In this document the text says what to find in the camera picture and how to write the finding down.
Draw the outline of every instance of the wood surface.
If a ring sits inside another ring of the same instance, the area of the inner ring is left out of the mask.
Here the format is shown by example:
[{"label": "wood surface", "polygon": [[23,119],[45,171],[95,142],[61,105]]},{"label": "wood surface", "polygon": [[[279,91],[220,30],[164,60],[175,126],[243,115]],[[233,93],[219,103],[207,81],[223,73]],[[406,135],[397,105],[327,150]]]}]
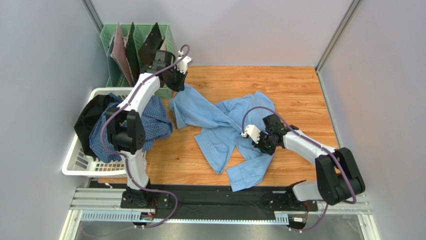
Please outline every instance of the wood surface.
[{"label": "wood surface", "polygon": [[[185,82],[213,104],[261,91],[274,102],[277,112],[289,124],[325,145],[337,147],[320,84],[311,66],[191,66]],[[162,102],[174,129],[169,138],[156,140],[147,151],[146,172],[151,183],[229,185],[226,170],[216,174],[194,139],[201,128],[176,129],[175,118],[168,108],[169,100]],[[243,161],[235,148],[226,168]],[[277,148],[259,185],[288,186],[315,179],[312,164],[294,152]],[[99,182],[126,183],[127,180],[100,178]]]}]

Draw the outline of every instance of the white laundry basket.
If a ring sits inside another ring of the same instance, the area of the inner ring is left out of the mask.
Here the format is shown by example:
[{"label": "white laundry basket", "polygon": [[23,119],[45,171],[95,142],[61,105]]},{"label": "white laundry basket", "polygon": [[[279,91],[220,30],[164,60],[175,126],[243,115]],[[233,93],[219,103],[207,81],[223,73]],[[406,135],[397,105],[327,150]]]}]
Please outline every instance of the white laundry basket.
[{"label": "white laundry basket", "polygon": [[[107,95],[113,93],[123,100],[132,91],[132,87],[103,87],[96,88],[91,92],[89,101],[96,95]],[[140,155],[135,156],[142,159],[146,166],[146,152],[138,151]],[[68,154],[66,155],[65,162],[62,165],[62,172],[65,175],[86,176],[90,178],[126,178],[126,170],[124,161],[111,161],[105,163],[98,158],[86,156],[83,153],[82,144],[74,135],[71,146],[69,147]]]}]

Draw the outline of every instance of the black cloth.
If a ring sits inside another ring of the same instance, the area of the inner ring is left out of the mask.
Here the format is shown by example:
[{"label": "black cloth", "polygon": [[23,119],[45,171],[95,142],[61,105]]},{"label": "black cloth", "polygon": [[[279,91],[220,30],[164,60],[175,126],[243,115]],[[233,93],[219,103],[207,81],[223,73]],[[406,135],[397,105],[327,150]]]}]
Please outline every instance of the black cloth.
[{"label": "black cloth", "polygon": [[97,95],[87,103],[78,117],[74,130],[81,142],[85,155],[97,157],[89,146],[89,136],[108,104],[113,102],[115,102],[114,98],[109,95]]}]

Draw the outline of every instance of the clothing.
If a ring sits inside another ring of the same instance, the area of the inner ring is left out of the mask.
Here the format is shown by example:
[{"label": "clothing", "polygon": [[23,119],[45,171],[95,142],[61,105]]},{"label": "clothing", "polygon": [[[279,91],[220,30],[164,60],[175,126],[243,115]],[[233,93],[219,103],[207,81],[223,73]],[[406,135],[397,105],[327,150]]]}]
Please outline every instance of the clothing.
[{"label": "clothing", "polygon": [[[108,105],[108,108],[117,107],[123,100],[114,94],[110,93],[115,100]],[[93,131],[90,134],[90,148],[96,154],[96,156],[105,163],[109,163],[112,160],[121,160],[120,156],[107,152],[101,144],[101,129],[106,122],[106,110],[102,113],[99,120],[96,122]],[[154,140],[167,138],[172,134],[173,124],[166,117],[166,108],[161,102],[158,96],[152,96],[143,110],[142,116],[140,117],[143,128],[145,130],[145,144],[142,147],[142,151],[150,150],[153,147]],[[108,142],[107,131],[103,134],[103,140],[106,146],[114,151],[114,146]]]},{"label": "clothing", "polygon": [[[241,137],[244,114],[256,106],[275,109],[273,102],[259,91],[213,105],[187,84],[185,91],[177,93],[169,101],[178,129],[188,125],[202,127],[195,141],[216,173],[224,171],[237,147],[245,162],[226,170],[233,192],[260,183],[272,160],[271,155],[252,146],[251,138]],[[270,114],[267,110],[256,109],[246,117],[244,126],[253,124],[265,130],[262,119]]]},{"label": "clothing", "polygon": [[89,145],[89,136],[101,114],[108,108],[110,103],[114,103],[115,101],[110,95],[97,95],[81,111],[75,123],[74,130],[81,142],[81,147],[85,155],[96,158],[95,153]]}]

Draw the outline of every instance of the gray floor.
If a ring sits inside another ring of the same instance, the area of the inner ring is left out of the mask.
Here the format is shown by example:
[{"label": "gray floor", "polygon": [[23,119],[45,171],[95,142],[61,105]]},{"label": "gray floor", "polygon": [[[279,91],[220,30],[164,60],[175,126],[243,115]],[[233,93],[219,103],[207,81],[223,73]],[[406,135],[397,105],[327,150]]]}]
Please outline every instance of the gray floor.
[{"label": "gray floor", "polygon": [[[318,220],[309,216],[308,226]],[[93,235],[108,234],[131,227],[129,222],[82,222],[84,231]],[[93,239],[77,234],[76,240]],[[356,215],[327,215],[324,221],[311,232],[289,232],[286,226],[248,224],[195,224],[166,223],[152,229],[131,229],[101,238],[103,240],[363,240]]]}]

